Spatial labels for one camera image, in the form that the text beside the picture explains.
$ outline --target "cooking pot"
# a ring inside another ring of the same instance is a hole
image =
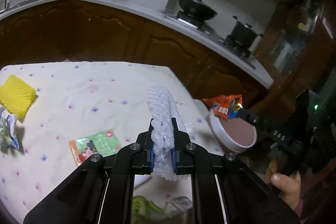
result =
[[[178,3],[186,15],[201,21],[210,20],[217,15],[217,12],[203,3],[203,0],[178,0]]]
[[[257,36],[263,37],[262,33],[257,34],[255,31],[253,31],[250,24],[244,24],[238,21],[236,16],[233,16],[233,18],[236,20],[236,25],[229,36],[242,47],[248,49],[251,47]]]

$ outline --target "green snack package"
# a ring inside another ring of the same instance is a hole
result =
[[[99,153],[106,157],[117,153],[121,148],[120,142],[112,129],[69,141],[69,145],[77,166],[80,166],[82,162],[94,153]]]

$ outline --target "floral tablecloth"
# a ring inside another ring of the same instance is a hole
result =
[[[111,128],[125,146],[148,130],[146,94],[152,86],[172,93],[184,123],[195,127],[193,142],[223,154],[192,97],[167,67],[126,62],[11,65],[0,71],[0,85],[9,75],[25,81],[38,95],[23,123],[17,122],[20,151],[0,153],[0,200],[19,223],[75,170],[70,140]],[[158,206],[176,196],[192,199],[190,180],[155,178],[136,191]]]

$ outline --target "black wok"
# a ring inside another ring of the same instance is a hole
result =
[[[217,15],[211,7],[202,2],[203,0],[178,0],[185,14],[198,20],[209,20]]]

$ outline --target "human hand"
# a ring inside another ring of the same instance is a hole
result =
[[[297,172],[295,178],[290,178],[286,175],[277,173],[278,160],[272,160],[266,170],[265,183],[268,186],[274,185],[283,191],[281,197],[285,203],[293,210],[299,203],[300,190],[301,190],[301,177]]]

